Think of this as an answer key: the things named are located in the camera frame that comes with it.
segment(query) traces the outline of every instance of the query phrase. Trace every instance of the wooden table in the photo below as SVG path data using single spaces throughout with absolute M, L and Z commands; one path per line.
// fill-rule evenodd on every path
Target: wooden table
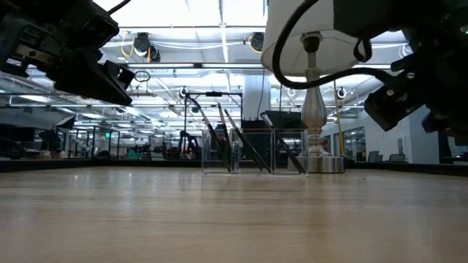
M 468 179 L 90 167 L 0 174 L 1 262 L 460 262 Z

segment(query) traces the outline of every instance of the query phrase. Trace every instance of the clear acrylic box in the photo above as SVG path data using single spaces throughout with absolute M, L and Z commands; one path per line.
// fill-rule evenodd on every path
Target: clear acrylic box
M 308 156 L 297 159 L 299 166 L 302 166 L 299 172 L 290 161 L 282 144 L 276 139 L 275 131 L 270 129 L 239 130 L 246 140 L 245 143 L 235 130 L 231 129 L 230 147 L 227 147 L 230 150 L 225 150 L 226 146 L 224 146 L 221 151 L 217 149 L 209 131 L 203 132 L 202 171 L 204 174 L 308 175 Z M 278 131 L 278 134 L 296 158 L 301 153 L 307 155 L 307 131 Z

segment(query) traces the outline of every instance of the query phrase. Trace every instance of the pillar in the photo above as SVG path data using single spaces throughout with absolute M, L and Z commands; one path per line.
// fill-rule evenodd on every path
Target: pillar
M 270 110 L 271 105 L 271 84 L 268 75 L 247 75 L 244 82 L 244 116 L 245 120 L 255 120 L 260 118 L 260 113 Z

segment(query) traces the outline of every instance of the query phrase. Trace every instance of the chair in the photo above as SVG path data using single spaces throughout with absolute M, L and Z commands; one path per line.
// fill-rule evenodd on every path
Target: chair
M 379 151 L 373 150 L 369 153 L 369 157 L 367 158 L 367 162 L 378 162 L 379 158 Z
M 390 155 L 390 159 L 388 161 L 392 161 L 392 162 L 404 162 L 404 159 L 405 159 L 405 155 L 404 154 L 391 154 Z

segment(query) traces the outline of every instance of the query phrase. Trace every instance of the silver lamp base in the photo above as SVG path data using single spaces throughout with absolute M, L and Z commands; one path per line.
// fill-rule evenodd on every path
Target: silver lamp base
M 303 164 L 303 157 L 298 156 L 298 161 Z M 344 158 L 334 156 L 309 157 L 309 173 L 343 173 Z M 295 170 L 290 159 L 287 160 L 287 169 Z

